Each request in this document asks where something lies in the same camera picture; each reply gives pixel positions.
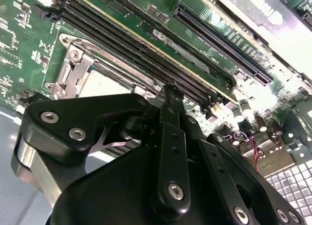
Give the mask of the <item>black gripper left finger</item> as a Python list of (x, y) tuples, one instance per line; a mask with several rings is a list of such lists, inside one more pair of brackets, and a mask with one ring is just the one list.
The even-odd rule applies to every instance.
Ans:
[(138, 94), (45, 100), (25, 110), (15, 156), (21, 178), (36, 184), (54, 208), (75, 181), (140, 147), (186, 150), (174, 88), (165, 85), (156, 107)]

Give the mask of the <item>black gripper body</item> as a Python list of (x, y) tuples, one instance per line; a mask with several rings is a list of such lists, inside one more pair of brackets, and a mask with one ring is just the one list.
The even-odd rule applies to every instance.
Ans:
[(140, 147), (73, 182), (53, 225), (224, 225), (201, 168), (177, 147)]

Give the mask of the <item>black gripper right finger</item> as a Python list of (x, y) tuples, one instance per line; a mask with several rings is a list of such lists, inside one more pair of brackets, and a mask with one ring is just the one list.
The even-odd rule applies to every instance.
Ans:
[(205, 136), (174, 88), (174, 110), (186, 134), (187, 156), (194, 158), (202, 199), (218, 225), (303, 225), (302, 216), (271, 184), (217, 133)]

